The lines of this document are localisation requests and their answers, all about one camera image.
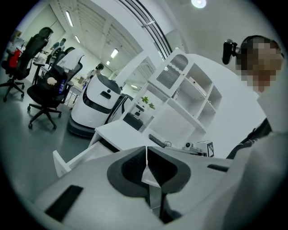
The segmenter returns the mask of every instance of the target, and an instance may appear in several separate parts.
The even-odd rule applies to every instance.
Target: fluorescent light
[[[206,6],[206,0],[191,0],[191,3],[196,8],[204,8]]]
[[[75,38],[76,38],[76,40],[77,40],[77,42],[79,42],[80,43],[80,41],[79,41],[79,38],[75,35]]]
[[[66,15],[67,15],[67,18],[68,18],[68,21],[69,21],[70,25],[73,27],[73,23],[72,23],[72,20],[71,20],[71,17],[70,17],[70,13],[68,11],[66,11]]]
[[[115,58],[115,56],[117,55],[118,52],[119,52],[118,49],[114,49],[112,54],[111,54],[111,57]]]

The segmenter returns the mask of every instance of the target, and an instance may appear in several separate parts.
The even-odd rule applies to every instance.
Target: office chair
[[[59,113],[58,117],[61,117],[62,112],[57,111],[57,107],[59,106],[59,104],[63,104],[65,102],[70,88],[74,85],[74,83],[70,80],[83,67],[79,60],[75,69],[66,73],[63,68],[56,65],[56,63],[58,63],[65,55],[67,55],[72,50],[74,50],[74,48],[70,47],[65,50],[65,52],[59,52],[53,66],[42,78],[40,78],[38,75],[40,67],[44,66],[44,64],[36,62],[33,63],[38,67],[35,73],[34,85],[27,90],[27,93],[35,102],[40,104],[40,106],[29,104],[27,110],[30,111],[31,107],[34,107],[36,109],[39,109],[40,111],[34,117],[32,117],[28,128],[32,128],[32,122],[42,114],[46,114],[46,116],[54,126],[53,129],[57,128],[49,112]],[[57,81],[57,83],[53,86],[49,85],[47,83],[47,79],[49,77],[53,77]]]
[[[7,101],[7,95],[12,88],[20,91],[21,97],[24,97],[24,92],[18,87],[18,85],[22,85],[22,89],[24,89],[24,83],[15,82],[15,80],[23,80],[26,78],[31,69],[31,64],[29,63],[32,58],[35,57],[48,43],[48,39],[51,36],[53,31],[49,27],[42,28],[38,34],[34,35],[27,43],[26,49],[21,54],[19,59],[17,60],[16,67],[9,67],[9,62],[11,57],[14,55],[10,50],[7,50],[8,59],[7,61],[2,62],[2,67],[6,70],[6,73],[9,74],[9,79],[6,83],[0,84],[0,87],[8,86],[7,92],[3,98],[3,101]]]

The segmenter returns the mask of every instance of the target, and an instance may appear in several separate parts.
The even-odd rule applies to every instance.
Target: floor
[[[8,76],[0,68],[0,83],[7,80]],[[26,91],[31,83],[28,80],[23,82]],[[12,89],[4,103],[2,98],[6,89],[0,88],[0,159],[15,190],[33,201],[58,178],[52,152],[57,150],[67,162],[86,149],[90,140],[73,136],[67,131],[71,112],[63,104],[58,107],[62,111],[61,118],[51,114],[56,130],[45,115],[34,121],[30,130],[29,120],[38,111],[31,108],[30,114],[27,112],[27,106],[34,103],[33,100],[27,94],[21,98],[21,93]]]

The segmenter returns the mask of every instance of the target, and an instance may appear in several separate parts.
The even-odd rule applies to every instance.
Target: green plant
[[[149,107],[150,107],[151,109],[155,109],[155,105],[154,105],[153,103],[150,103],[150,104],[149,104]]]
[[[148,97],[142,97],[142,102],[144,102],[145,104],[148,104],[149,100]]]

